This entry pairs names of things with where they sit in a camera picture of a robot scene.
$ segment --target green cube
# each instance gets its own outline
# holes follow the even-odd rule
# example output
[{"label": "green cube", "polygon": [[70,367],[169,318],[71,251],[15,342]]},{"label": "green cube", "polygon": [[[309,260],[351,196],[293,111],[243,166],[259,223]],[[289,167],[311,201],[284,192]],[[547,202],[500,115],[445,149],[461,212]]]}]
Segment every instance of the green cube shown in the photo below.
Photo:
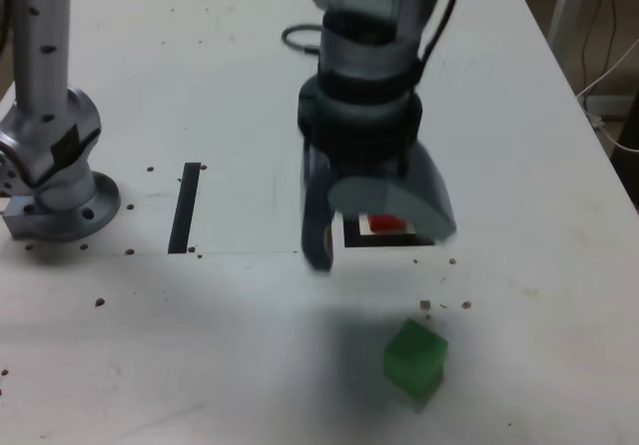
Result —
[{"label": "green cube", "polygon": [[448,342],[412,319],[386,346],[383,374],[416,400],[430,397],[443,378]]}]

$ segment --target electrical cable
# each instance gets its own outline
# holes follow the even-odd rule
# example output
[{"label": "electrical cable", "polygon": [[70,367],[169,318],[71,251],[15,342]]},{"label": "electrical cable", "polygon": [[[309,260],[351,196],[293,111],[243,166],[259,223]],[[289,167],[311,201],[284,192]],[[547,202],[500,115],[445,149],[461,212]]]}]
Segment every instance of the electrical cable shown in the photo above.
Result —
[{"label": "electrical cable", "polygon": [[638,44],[639,44],[639,39],[637,39],[633,43],[633,45],[630,46],[630,48],[628,48],[628,51],[626,51],[624,53],[624,55],[614,65],[612,65],[612,67],[608,71],[606,71],[605,74],[603,74],[597,80],[595,80],[592,83],[590,83],[590,86],[584,88],[583,91],[581,91],[579,94],[577,94],[577,99],[581,98],[585,93],[590,91],[596,84],[598,84],[599,82],[603,81],[610,73],[612,73],[617,68],[617,66],[619,66],[621,63],[623,63],[625,61],[625,59],[628,56],[630,56],[630,53],[632,53],[632,51],[637,47]]},{"label": "electrical cable", "polygon": [[0,25],[0,56],[4,53],[4,48],[9,37],[11,27],[11,0],[2,0],[2,24]]},{"label": "electrical cable", "polygon": [[[439,41],[439,38],[441,37],[441,34],[443,33],[443,30],[446,28],[446,25],[448,24],[448,21],[450,20],[450,16],[452,15],[452,10],[454,9],[456,2],[457,2],[457,0],[448,0],[448,4],[446,5],[446,9],[444,10],[443,15],[441,16],[441,21],[439,22],[439,25],[437,26],[437,29],[435,30],[435,33],[432,35],[432,38],[430,39],[430,41],[426,45],[426,48],[424,49],[423,55],[421,57],[421,61],[417,65],[417,71],[416,71],[416,74],[415,74],[415,81],[414,81],[415,85],[418,84],[419,81],[421,80],[421,76],[423,75],[423,71],[424,71],[424,69],[426,67],[426,62],[428,61],[428,58],[432,54],[432,51],[434,50],[435,45]],[[293,41],[291,41],[289,39],[289,36],[291,34],[299,32],[299,31],[319,31],[319,32],[321,32],[321,25],[319,25],[319,24],[298,24],[298,25],[295,25],[295,26],[291,26],[291,27],[285,29],[282,32],[282,42],[284,44],[286,44],[289,48],[293,49],[294,51],[299,51],[299,52],[304,53],[304,54],[311,54],[311,55],[314,55],[314,56],[319,56],[320,55],[320,47],[319,46],[298,44],[298,43],[294,43]]]},{"label": "electrical cable", "polygon": [[446,25],[448,24],[448,21],[450,20],[450,16],[452,15],[452,10],[454,9],[456,2],[457,0],[448,0],[446,9],[444,10],[443,16],[441,17],[441,21],[439,22],[439,25],[437,26],[437,29],[435,30],[435,34],[432,35],[432,38],[426,45],[426,49],[424,49],[423,51],[421,62],[417,66],[417,74],[415,76],[415,85],[417,85],[419,81],[421,81],[421,76],[423,75],[423,71],[426,68],[426,62],[428,61],[428,58],[430,58],[432,51],[435,49],[435,45],[437,44],[437,41],[439,41],[439,38],[441,37],[443,30],[446,28]]},{"label": "electrical cable", "polygon": [[623,146],[623,145],[619,144],[617,141],[615,141],[615,139],[610,135],[610,133],[608,131],[606,131],[605,125],[600,126],[595,131],[601,131],[603,133],[604,137],[608,141],[610,141],[612,144],[614,144],[615,147],[619,148],[621,151],[624,151],[626,153],[631,153],[631,154],[639,154],[639,149],[628,148],[626,146]]},{"label": "electrical cable", "polygon": [[293,49],[294,51],[298,51],[300,53],[304,53],[304,54],[311,54],[313,56],[319,56],[320,55],[320,47],[319,46],[315,46],[315,45],[309,45],[309,44],[298,44],[298,43],[294,43],[293,41],[291,41],[289,39],[289,36],[293,33],[297,33],[299,31],[315,31],[315,32],[321,32],[321,25],[319,24],[296,24],[295,26],[291,26],[287,29],[285,29],[282,32],[282,42],[284,44],[286,44],[289,48]]},{"label": "electrical cable", "polygon": [[[585,93],[587,93],[588,91],[590,91],[592,88],[594,88],[599,82],[603,81],[609,74],[611,74],[616,68],[617,66],[619,66],[621,63],[623,63],[626,58],[628,58],[628,56],[630,56],[630,53],[632,53],[634,51],[634,49],[637,47],[637,45],[639,45],[639,39],[637,39],[632,46],[630,46],[630,48],[628,48],[628,50],[624,53],[624,55],[619,58],[619,60],[613,64],[610,69],[608,71],[606,71],[603,75],[601,75],[598,79],[596,79],[595,81],[593,81],[589,86],[587,86],[586,88],[584,88],[583,91],[581,91],[579,94],[577,94],[577,99],[581,98]],[[590,124],[592,125],[593,129],[595,131],[601,131],[604,135],[604,137],[610,141],[612,144],[614,144],[617,148],[619,148],[621,151],[624,151],[626,153],[631,153],[631,154],[639,154],[639,150],[637,149],[631,149],[628,148],[626,146],[623,146],[621,144],[619,144],[617,141],[615,141],[615,139],[610,136],[610,133],[608,133],[608,131],[606,131],[606,126],[605,124],[599,125],[599,126],[595,126],[593,125],[593,121],[594,122],[599,122],[601,120],[601,118],[595,116],[592,113],[589,113],[588,111],[586,111],[584,109],[584,114],[588,117],[588,119],[590,120]]]},{"label": "electrical cable", "polygon": [[[616,0],[610,0],[610,3],[611,3],[611,10],[612,10],[612,33],[610,34],[610,41],[608,42],[606,60],[604,61],[603,70],[601,71],[601,74],[599,75],[599,77],[603,76],[605,72],[608,70],[608,64],[610,63],[610,54],[612,53],[612,46],[614,45],[615,37],[617,35],[617,2]],[[589,91],[587,94],[584,95],[584,98],[583,98],[584,108],[588,107],[588,98],[590,97],[591,94],[595,92],[596,89],[597,89],[597,86],[595,85],[595,87],[592,88],[591,91]]]},{"label": "electrical cable", "polygon": [[[592,14],[592,18],[590,19],[590,25],[588,26],[588,31],[586,31],[586,38],[583,41],[583,47],[581,48],[581,70],[583,73],[583,87],[585,89],[586,84],[588,84],[588,68],[586,67],[586,49],[588,47],[588,41],[590,40],[590,34],[595,26],[595,22],[597,21],[597,17],[599,16],[599,10],[601,9],[601,3],[603,0],[597,0],[597,5],[595,6],[595,11]],[[584,101],[584,109],[588,111],[588,105]]]}]

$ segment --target gray robot arm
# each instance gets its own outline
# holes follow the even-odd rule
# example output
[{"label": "gray robot arm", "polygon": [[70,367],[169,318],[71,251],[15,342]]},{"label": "gray robot arm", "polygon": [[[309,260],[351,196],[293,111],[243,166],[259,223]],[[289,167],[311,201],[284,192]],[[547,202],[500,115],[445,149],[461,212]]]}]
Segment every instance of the gray robot arm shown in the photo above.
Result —
[{"label": "gray robot arm", "polygon": [[298,118],[309,171],[302,246],[315,269],[331,268],[334,213],[394,215],[434,240],[455,232],[443,179],[416,139],[414,89],[455,2],[420,59],[436,1],[315,0],[325,10],[318,73],[300,91]]},{"label": "gray robot arm", "polygon": [[116,184],[87,163],[100,116],[67,86],[70,0],[11,0],[16,101],[0,122],[3,219],[15,238],[72,240],[106,225]]}]

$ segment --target red cube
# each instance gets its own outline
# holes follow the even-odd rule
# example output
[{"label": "red cube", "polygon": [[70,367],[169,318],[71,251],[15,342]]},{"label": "red cube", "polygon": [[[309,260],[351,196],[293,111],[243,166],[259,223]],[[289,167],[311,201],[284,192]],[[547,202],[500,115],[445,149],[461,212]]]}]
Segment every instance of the red cube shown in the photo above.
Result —
[{"label": "red cube", "polygon": [[384,214],[380,216],[368,216],[368,225],[373,232],[404,232],[406,221]]}]

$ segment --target black tape strip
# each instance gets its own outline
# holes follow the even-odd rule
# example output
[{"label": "black tape strip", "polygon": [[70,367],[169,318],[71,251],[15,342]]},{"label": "black tape strip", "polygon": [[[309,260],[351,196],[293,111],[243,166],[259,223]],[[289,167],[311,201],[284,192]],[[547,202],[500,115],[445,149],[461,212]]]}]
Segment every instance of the black tape strip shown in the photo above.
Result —
[{"label": "black tape strip", "polygon": [[200,163],[185,163],[180,194],[176,204],[176,214],[173,217],[171,238],[169,239],[169,253],[187,253],[199,179]]},{"label": "black tape strip", "polygon": [[362,235],[359,221],[343,219],[343,246],[350,247],[413,247],[434,245],[430,238],[418,237],[414,233],[380,233]]}]

